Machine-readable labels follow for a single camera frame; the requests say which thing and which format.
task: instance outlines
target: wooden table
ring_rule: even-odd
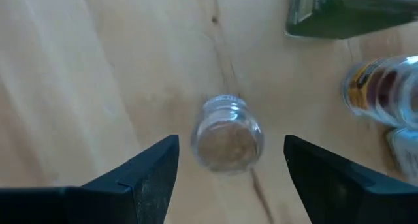
[[[302,40],[284,35],[286,13],[287,0],[0,0],[0,185],[80,185],[174,133],[166,223],[288,224],[309,219],[286,134],[396,172],[379,126],[349,112],[340,86],[353,63],[416,53],[418,24]],[[202,103],[224,93],[263,126],[253,174],[211,174],[189,149]]]

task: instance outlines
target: spice jar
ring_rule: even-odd
[[[263,150],[263,133],[247,104],[233,95],[203,105],[191,136],[197,161],[213,172],[234,174],[249,169]]]
[[[377,59],[352,68],[344,100],[358,115],[418,129],[418,56]]]

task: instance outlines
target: jar label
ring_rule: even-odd
[[[348,96],[350,103],[360,109],[368,110],[370,108],[367,101],[370,81],[375,70],[385,61],[385,59],[377,59],[362,66],[351,78],[348,88]]]

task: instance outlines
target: jar with label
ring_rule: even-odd
[[[235,174],[252,167],[263,150],[263,133],[247,104],[233,95],[203,105],[191,135],[197,161],[213,172]]]
[[[354,66],[344,101],[358,115],[394,127],[418,129],[418,56],[377,59]]]

